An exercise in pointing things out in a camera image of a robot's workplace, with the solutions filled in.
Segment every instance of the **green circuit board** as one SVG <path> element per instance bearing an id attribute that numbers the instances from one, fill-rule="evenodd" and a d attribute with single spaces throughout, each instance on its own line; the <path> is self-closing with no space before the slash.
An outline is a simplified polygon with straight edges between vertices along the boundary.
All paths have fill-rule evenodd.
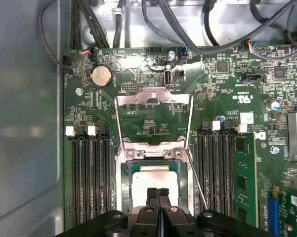
<path id="1" fill-rule="evenodd" d="M 257 50 L 277 56 L 292 48 L 278 45 Z M 167 56 L 169 51 L 176 54 L 172 60 Z M 66 57 L 74 61 L 81 54 L 82 51 L 69 51 Z M 188 53 L 185 59 L 180 54 L 180 48 L 168 47 L 99 49 L 72 72 L 65 72 L 65 127 L 86 132 L 88 126 L 95 126 L 97 133 L 103 134 L 89 141 L 73 141 L 65 136 L 65 229 L 116 208 L 114 155 L 120 141 L 115 97 L 136 95 L 145 87 L 165 87 L 175 95 L 191 94 L 192 108 L 189 104 L 163 104 L 155 99 L 119 106 L 122 136 L 151 145 L 174 142 L 179 136 L 186 136 L 192 109 L 189 148 L 205 193 L 216 197 L 207 197 L 209 206 L 268 230 L 267 196 L 275 185 L 287 186 L 289 178 L 297 176 L 297 164 L 291 162 L 296 157 L 288 151 L 286 117 L 297 106 L 297 56 L 273 62 L 232 49 L 206 56 Z M 99 88 L 90 80 L 90 72 L 99 65 L 112 73 L 112 83 L 106 88 Z M 171 68 L 170 83 L 165 83 L 166 65 Z M 273 101 L 280 103 L 278 111 L 266 108 Z M 212 121 L 223 117 L 225 124 L 229 122 L 227 129 L 221 123 L 223 128 L 213 133 Z M 240 124 L 247 124 L 247 133 L 235 131 Z M 244 141 L 240 147 L 239 139 Z M 277 154 L 271 152 L 275 147 L 280 150 Z M 92 158 L 92 152 L 99 157 Z M 185 165 L 182 162 L 180 166 L 183 182 L 179 204 L 187 207 Z M 209 175 L 212 170 L 217 176 Z M 127 165 L 122 167 L 125 212 L 130 207 L 129 172 Z M 229 198 L 222 190 L 231 192 Z M 194 201 L 196 215 L 202 210 L 196 185 Z"/>

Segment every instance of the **capacitor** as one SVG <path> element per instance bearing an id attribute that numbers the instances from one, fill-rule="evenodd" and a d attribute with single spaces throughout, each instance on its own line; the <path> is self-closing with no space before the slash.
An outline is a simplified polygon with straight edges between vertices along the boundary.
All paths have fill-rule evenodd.
<path id="1" fill-rule="evenodd" d="M 266 105 L 266 109 L 267 109 L 268 111 L 279 110 L 279 109 L 280 109 L 280 104 L 279 104 L 279 102 L 277 102 L 277 101 L 269 102 L 269 103 Z"/>
<path id="2" fill-rule="evenodd" d="M 112 72 L 106 66 L 97 66 L 89 74 L 89 78 L 96 87 L 106 88 L 111 85 L 113 81 Z"/>
<path id="3" fill-rule="evenodd" d="M 176 52 L 175 51 L 169 51 L 168 53 L 167 53 L 167 57 L 170 59 L 170 60 L 173 60 L 173 59 L 175 59 L 176 58 Z"/>
<path id="4" fill-rule="evenodd" d="M 280 152 L 280 149 L 279 149 L 279 147 L 272 146 L 270 148 L 270 152 L 275 155 L 275 154 L 278 154 Z"/>
<path id="5" fill-rule="evenodd" d="M 218 116 L 216 116 L 215 120 L 220 121 L 220 122 L 224 122 L 226 120 L 226 117 L 218 115 Z"/>

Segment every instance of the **ram slot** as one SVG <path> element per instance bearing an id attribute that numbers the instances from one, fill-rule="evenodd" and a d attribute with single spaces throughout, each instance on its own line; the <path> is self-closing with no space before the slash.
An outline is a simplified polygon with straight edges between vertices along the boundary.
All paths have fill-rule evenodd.
<path id="1" fill-rule="evenodd" d="M 207 205 L 210 204 L 210 173 L 209 173 L 209 147 L 208 136 L 206 132 L 198 136 L 198 155 L 199 155 L 199 181 L 202 191 L 205 195 Z M 204 210 L 202 204 L 200 204 L 200 211 Z"/>
<path id="2" fill-rule="evenodd" d="M 222 137 L 223 139 L 223 163 L 225 169 L 223 170 L 223 184 L 224 184 L 224 214 L 230 217 L 234 217 L 234 156 L 233 156 L 233 137 L 229 134 L 225 134 Z"/>
<path id="3" fill-rule="evenodd" d="M 94 164 L 94 188 L 93 188 L 93 203 L 95 208 L 95 216 L 101 215 L 101 161 L 100 161 L 100 141 L 93 140 L 93 164 Z"/>
<path id="4" fill-rule="evenodd" d="M 85 160 L 85 170 L 86 170 L 86 205 L 87 205 L 87 221 L 94 218 L 94 199 L 93 199 L 93 192 L 94 192 L 94 165 L 93 165 L 93 146 L 94 142 L 89 138 L 87 141 L 86 146 L 86 160 Z"/>
<path id="5" fill-rule="evenodd" d="M 73 207 L 74 207 L 74 226 L 80 224 L 79 216 L 79 142 L 72 141 L 72 156 L 73 156 Z"/>
<path id="6" fill-rule="evenodd" d="M 82 137 L 79 140 L 79 149 L 78 149 L 78 179 L 79 179 L 79 217 L 80 217 L 80 224 L 86 221 L 86 183 L 85 183 L 85 160 L 86 160 L 86 145 L 85 139 Z"/>
<path id="7" fill-rule="evenodd" d="M 110 140 L 103 138 L 103 194 L 104 194 L 104 211 L 111 210 L 111 159 L 110 159 Z"/>
<path id="8" fill-rule="evenodd" d="M 219 198 L 220 180 L 219 180 L 219 147 L 218 147 L 218 134 L 215 132 L 212 135 L 212 176 L 213 176 L 213 203 L 214 209 L 221 212 L 221 203 Z"/>

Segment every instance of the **white slot latch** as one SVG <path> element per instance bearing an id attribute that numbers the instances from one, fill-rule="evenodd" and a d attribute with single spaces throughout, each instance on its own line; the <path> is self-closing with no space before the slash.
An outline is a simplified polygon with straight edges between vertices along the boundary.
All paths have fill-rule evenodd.
<path id="1" fill-rule="evenodd" d="M 243 132 L 247 132 L 247 124 L 240 124 L 238 125 L 235 130 L 238 132 L 238 133 L 243 133 Z"/>
<path id="2" fill-rule="evenodd" d="M 221 129 L 221 122 L 220 121 L 212 121 L 212 131 L 219 131 Z"/>
<path id="3" fill-rule="evenodd" d="M 88 126 L 87 133 L 89 136 L 95 137 L 96 135 L 95 126 Z"/>
<path id="4" fill-rule="evenodd" d="M 66 126 L 65 134 L 68 137 L 74 137 L 76 135 L 75 128 L 73 126 Z"/>

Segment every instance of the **motherboard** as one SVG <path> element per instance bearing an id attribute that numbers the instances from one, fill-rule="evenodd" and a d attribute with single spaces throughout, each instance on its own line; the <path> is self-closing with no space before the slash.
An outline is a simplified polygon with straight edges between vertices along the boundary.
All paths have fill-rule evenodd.
<path id="1" fill-rule="evenodd" d="M 256 50 L 277 57 L 293 48 Z M 146 204 L 147 188 L 169 189 L 172 205 L 197 216 L 195 169 L 209 209 L 290 233 L 297 56 L 151 47 L 72 50 L 64 60 L 81 55 L 64 73 L 65 229 L 111 209 L 130 213 Z"/>

